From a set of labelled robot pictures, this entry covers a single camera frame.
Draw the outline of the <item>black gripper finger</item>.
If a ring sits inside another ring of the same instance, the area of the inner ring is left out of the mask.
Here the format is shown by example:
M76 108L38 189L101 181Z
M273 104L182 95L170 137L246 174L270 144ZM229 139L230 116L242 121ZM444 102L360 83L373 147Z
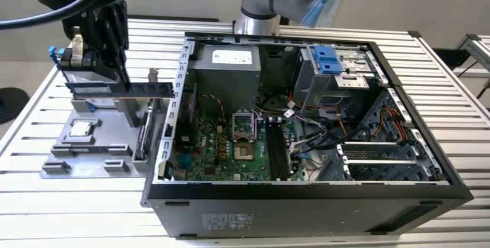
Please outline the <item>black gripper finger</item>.
M65 86L73 95L126 95L129 79L125 69L128 34L108 35L96 49L76 33L60 59Z

